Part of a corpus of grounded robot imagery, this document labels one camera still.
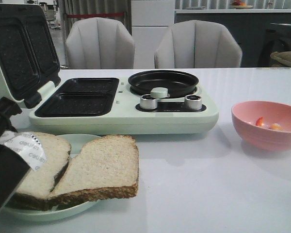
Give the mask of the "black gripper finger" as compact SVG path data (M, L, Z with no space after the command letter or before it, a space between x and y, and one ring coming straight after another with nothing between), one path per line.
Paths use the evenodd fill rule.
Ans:
M30 166L13 150L0 145L0 210L15 193Z
M21 108L13 100L7 97L2 97L0 99L0 137L6 130L17 132L17 129L10 121L10 117L21 113Z

